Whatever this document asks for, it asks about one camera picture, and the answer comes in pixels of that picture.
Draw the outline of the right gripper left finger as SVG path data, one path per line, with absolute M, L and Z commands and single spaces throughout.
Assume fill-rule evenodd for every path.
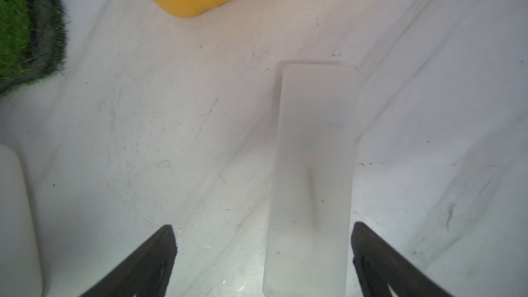
M 177 256 L 171 225 L 160 227 L 84 296 L 164 296 Z

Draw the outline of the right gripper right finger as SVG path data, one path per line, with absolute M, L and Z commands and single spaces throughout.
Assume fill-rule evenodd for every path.
M 351 248 L 364 296 L 450 295 L 363 222 L 357 221 L 353 226 Z

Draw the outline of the clear pencil case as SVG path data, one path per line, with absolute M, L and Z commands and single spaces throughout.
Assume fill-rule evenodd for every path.
M 345 295 L 358 82 L 346 65 L 283 71 L 266 296 Z

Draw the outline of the white plastic storage box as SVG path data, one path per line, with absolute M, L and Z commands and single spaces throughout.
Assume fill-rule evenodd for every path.
M 1 146 L 1 295 L 41 296 L 43 279 L 23 170 Z

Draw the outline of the green artificial grass mat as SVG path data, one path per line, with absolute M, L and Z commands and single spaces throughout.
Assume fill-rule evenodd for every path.
M 66 45 L 62 0 L 1 0 L 1 95 L 56 74 Z

